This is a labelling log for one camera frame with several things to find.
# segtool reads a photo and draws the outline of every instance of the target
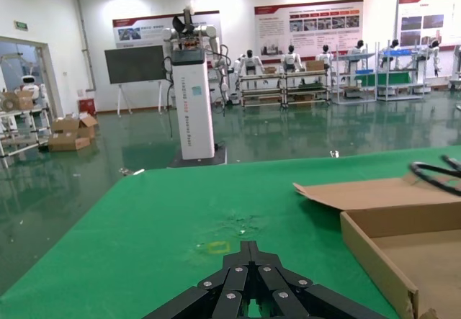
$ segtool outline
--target red and white poster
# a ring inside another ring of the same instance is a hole
[[[403,48],[461,44],[461,0],[398,0],[395,35]]]
[[[173,27],[175,16],[183,20],[182,15],[167,14],[113,20],[115,44],[118,49],[163,45],[162,30]],[[192,16],[192,22],[195,25],[213,25],[216,27],[218,37],[221,38],[219,11],[197,12]]]
[[[279,60],[289,45],[306,60],[321,53],[324,45],[346,51],[362,39],[363,0],[260,6],[254,13],[255,53],[266,63]]]

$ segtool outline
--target green mat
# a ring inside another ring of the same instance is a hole
[[[402,176],[411,161],[460,149],[394,151],[147,171],[120,181],[1,299],[0,318],[142,318],[217,271],[242,239],[382,313],[392,307],[341,239],[339,213],[296,194]]]
[[[356,76],[356,80],[362,80],[362,86],[374,86],[376,82],[375,74],[367,74],[366,76]],[[386,73],[378,73],[377,83],[378,85],[386,85],[387,77]],[[389,84],[409,84],[411,83],[410,75],[403,72],[389,73]]]

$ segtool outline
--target black whiteboard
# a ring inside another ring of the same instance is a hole
[[[161,45],[106,50],[105,53],[111,84],[166,78],[162,67],[164,50]]]

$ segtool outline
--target green epoxy floor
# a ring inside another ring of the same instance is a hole
[[[460,98],[432,94],[425,102],[329,108],[234,107],[215,114],[215,141],[225,141],[228,162],[330,157],[461,141]],[[0,294],[40,259],[121,178],[118,169],[165,168],[179,147],[166,114],[100,115],[90,148],[74,153],[28,152],[0,171]]]

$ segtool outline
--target doorway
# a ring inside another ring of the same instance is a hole
[[[16,92],[24,85],[23,76],[34,76],[35,83],[44,84],[47,89],[51,116],[57,116],[56,97],[45,66],[45,48],[38,43],[0,38],[0,91]],[[44,106],[41,97],[37,103]]]

